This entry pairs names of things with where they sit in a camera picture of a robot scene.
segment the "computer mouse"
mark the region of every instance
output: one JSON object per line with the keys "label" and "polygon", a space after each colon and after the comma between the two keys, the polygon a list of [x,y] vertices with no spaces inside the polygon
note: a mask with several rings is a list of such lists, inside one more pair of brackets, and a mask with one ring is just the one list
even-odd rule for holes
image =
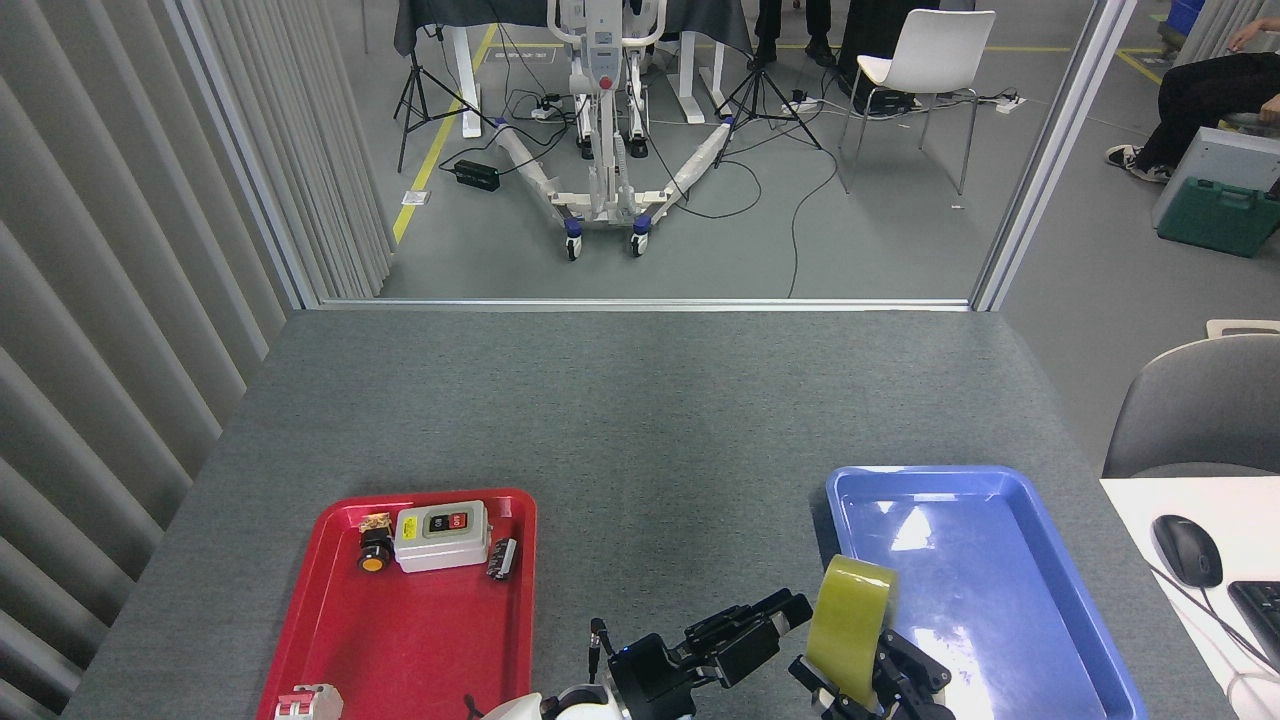
{"label": "computer mouse", "polygon": [[1222,556],[1204,528],[1180,515],[1161,515],[1151,529],[1165,565],[1179,580],[1196,588],[1222,584]]}

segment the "black tablecloth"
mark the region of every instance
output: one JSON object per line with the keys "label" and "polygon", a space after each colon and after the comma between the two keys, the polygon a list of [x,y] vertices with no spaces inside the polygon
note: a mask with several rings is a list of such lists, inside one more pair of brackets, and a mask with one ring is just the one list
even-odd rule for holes
{"label": "black tablecloth", "polygon": [[[401,0],[396,50],[408,55],[417,42],[417,28],[424,26],[467,27],[492,22],[545,27],[547,4],[543,0]],[[669,0],[667,32],[686,29],[744,53],[751,51],[740,0]]]}

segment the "vertical blind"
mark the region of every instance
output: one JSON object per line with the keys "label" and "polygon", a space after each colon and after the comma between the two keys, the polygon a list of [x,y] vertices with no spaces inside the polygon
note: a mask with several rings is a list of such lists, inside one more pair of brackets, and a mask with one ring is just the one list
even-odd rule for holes
{"label": "vertical blind", "polygon": [[[1280,14],[1276,0],[1207,0],[1178,53],[1175,65],[1185,65],[1210,58],[1226,55],[1226,41],[1245,24],[1257,18]],[[1270,33],[1253,41],[1248,50],[1270,53],[1280,49],[1280,37]]]}
{"label": "vertical blind", "polygon": [[0,1],[3,720],[74,692],[300,288],[387,274],[334,46],[302,0]]}
{"label": "vertical blind", "polygon": [[173,0],[250,182],[320,297],[381,290],[396,241],[374,192],[355,97],[323,3]]}

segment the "tape roll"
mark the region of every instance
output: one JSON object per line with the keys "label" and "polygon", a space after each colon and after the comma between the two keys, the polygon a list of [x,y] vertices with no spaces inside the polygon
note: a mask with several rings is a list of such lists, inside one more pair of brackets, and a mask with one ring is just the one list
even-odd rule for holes
{"label": "tape roll", "polygon": [[822,674],[869,710],[876,710],[872,664],[879,633],[891,621],[897,573],[837,555],[827,565],[809,625],[805,656]]}

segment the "green case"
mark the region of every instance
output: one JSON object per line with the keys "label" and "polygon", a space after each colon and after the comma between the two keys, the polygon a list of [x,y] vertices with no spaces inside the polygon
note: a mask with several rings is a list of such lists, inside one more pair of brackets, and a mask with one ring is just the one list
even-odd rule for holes
{"label": "green case", "polygon": [[1253,258],[1280,225],[1280,199],[1271,192],[1187,178],[1156,234],[1242,258]]}

